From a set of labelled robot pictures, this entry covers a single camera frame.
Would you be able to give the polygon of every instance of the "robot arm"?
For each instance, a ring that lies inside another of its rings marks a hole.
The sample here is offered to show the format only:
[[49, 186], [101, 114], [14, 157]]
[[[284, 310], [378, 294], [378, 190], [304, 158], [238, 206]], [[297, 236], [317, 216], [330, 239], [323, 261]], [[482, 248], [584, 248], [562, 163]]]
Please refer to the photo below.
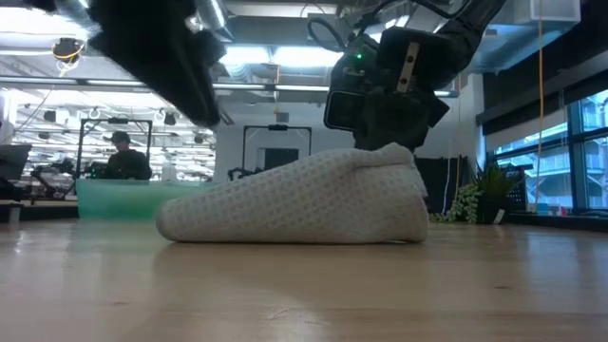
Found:
[[[67, 0], [25, 0], [37, 9], [78, 6]], [[225, 54], [208, 30], [185, 25], [195, 14], [192, 0], [90, 0], [78, 10], [100, 33], [89, 44], [172, 103], [194, 124], [219, 123], [209, 67]]]
[[[426, 0], [414, 2], [427, 6]], [[469, 0], [438, 32], [393, 27], [383, 32], [379, 45], [363, 34], [363, 23], [332, 71], [325, 125], [353, 132], [357, 148], [421, 146], [429, 128], [449, 111], [434, 90], [470, 64], [485, 28], [505, 2]]]

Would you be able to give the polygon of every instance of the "green tray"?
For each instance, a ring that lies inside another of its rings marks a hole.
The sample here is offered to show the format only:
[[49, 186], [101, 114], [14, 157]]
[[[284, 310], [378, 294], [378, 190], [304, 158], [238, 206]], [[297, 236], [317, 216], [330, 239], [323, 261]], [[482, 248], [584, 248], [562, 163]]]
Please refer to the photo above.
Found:
[[81, 219], [154, 219], [164, 202], [193, 195], [211, 182], [76, 180]]

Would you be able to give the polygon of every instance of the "man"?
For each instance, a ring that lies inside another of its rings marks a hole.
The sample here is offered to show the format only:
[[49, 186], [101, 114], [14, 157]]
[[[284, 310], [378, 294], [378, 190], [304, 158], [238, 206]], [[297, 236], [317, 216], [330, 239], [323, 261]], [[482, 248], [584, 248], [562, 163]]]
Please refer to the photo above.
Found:
[[144, 153], [129, 148], [131, 138], [126, 132], [114, 132], [111, 141], [118, 153], [107, 161], [105, 179], [148, 181], [152, 177], [148, 158]]

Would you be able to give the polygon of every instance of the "white cloth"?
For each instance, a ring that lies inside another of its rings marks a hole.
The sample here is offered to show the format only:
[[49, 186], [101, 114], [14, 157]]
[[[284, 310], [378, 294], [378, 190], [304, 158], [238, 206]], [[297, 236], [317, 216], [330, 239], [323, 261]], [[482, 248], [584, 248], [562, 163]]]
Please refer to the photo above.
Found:
[[418, 242], [426, 195], [405, 147], [335, 149], [170, 200], [157, 227], [184, 242]]

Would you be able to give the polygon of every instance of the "desk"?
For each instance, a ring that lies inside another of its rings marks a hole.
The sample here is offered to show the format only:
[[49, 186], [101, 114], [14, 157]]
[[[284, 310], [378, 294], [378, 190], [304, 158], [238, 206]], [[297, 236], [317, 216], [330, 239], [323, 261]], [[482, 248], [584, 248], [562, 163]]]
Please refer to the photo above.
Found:
[[605, 341], [608, 236], [433, 226], [419, 245], [172, 244], [152, 223], [0, 225], [13, 341]]

